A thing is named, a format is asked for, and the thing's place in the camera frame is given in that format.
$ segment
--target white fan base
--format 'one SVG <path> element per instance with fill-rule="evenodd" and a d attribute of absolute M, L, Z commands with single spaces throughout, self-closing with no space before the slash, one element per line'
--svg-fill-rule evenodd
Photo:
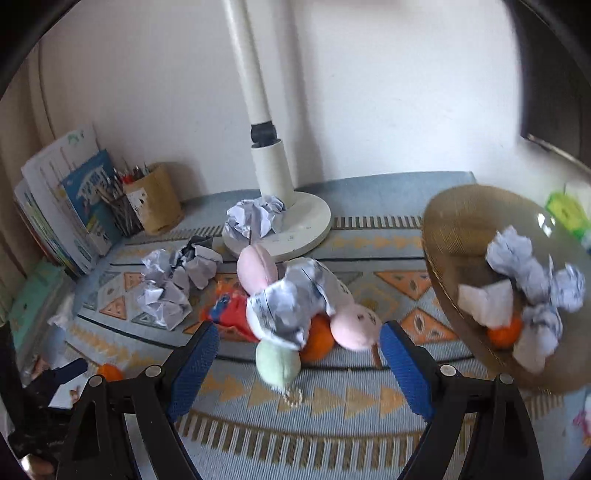
<path fill-rule="evenodd" d="M 330 231 L 330 208 L 321 198 L 310 193 L 294 192 L 295 203 L 283 213 L 281 233 L 257 241 L 271 254 L 275 262 L 297 258 L 318 246 Z M 238 257 L 248 240 L 231 237 L 226 229 L 222 238 L 230 252 Z"/>

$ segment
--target metal screw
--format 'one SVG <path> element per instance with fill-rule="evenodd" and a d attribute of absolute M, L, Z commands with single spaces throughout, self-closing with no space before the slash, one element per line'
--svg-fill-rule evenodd
<path fill-rule="evenodd" d="M 511 385 L 513 383 L 513 377 L 509 374 L 499 375 L 499 380 L 501 380 L 505 385 Z"/>
<path fill-rule="evenodd" d="M 88 381 L 88 384 L 91 387 L 98 387 L 101 383 L 103 383 L 103 377 L 101 377 L 100 375 L 94 375 Z"/>
<path fill-rule="evenodd" d="M 439 371 L 446 377 L 453 377 L 456 374 L 456 369 L 451 365 L 442 365 Z"/>
<path fill-rule="evenodd" d="M 150 365 L 146 369 L 146 377 L 154 378 L 160 375 L 162 369 L 158 365 Z"/>

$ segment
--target toy ear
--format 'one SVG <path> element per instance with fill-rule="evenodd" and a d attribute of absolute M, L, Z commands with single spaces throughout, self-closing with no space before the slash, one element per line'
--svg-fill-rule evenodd
<path fill-rule="evenodd" d="M 236 273 L 240 285 L 250 296 L 262 292 L 278 280 L 277 266 L 261 245 L 248 245 L 240 252 Z"/>
<path fill-rule="evenodd" d="M 266 384 L 285 390 L 300 373 L 297 351 L 261 340 L 256 346 L 256 369 Z"/>
<path fill-rule="evenodd" d="M 335 341 L 347 350 L 369 350 L 378 343 L 382 321 L 362 305 L 347 305 L 330 319 L 330 331 Z"/>

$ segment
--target orange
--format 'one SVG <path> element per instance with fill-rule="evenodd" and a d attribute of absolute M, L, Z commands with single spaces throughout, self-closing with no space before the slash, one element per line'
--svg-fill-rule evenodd
<path fill-rule="evenodd" d="M 105 377 L 107 382 L 117 382 L 123 380 L 123 373 L 116 366 L 111 364 L 103 364 L 96 370 L 97 375 Z"/>
<path fill-rule="evenodd" d="M 521 321 L 521 315 L 514 314 L 511 324 L 508 327 L 494 330 L 488 329 L 486 334 L 494 346 L 498 348 L 509 348 L 518 340 L 522 328 L 523 322 Z"/>
<path fill-rule="evenodd" d="M 330 320 L 323 315 L 316 315 L 312 318 L 306 346 L 300 351 L 300 360 L 306 363 L 322 360 L 334 346 L 335 339 L 330 331 Z"/>

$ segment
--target white wall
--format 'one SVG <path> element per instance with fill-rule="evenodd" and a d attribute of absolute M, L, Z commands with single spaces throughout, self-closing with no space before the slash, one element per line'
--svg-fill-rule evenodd
<path fill-rule="evenodd" d="M 294 183 L 471 170 L 543 203 L 580 170 L 519 138 L 501 0 L 249 0 Z M 182 198 L 256 187 L 218 0 L 85 0 L 43 40 L 56 134 L 93 121 L 118 163 L 170 161 Z"/>

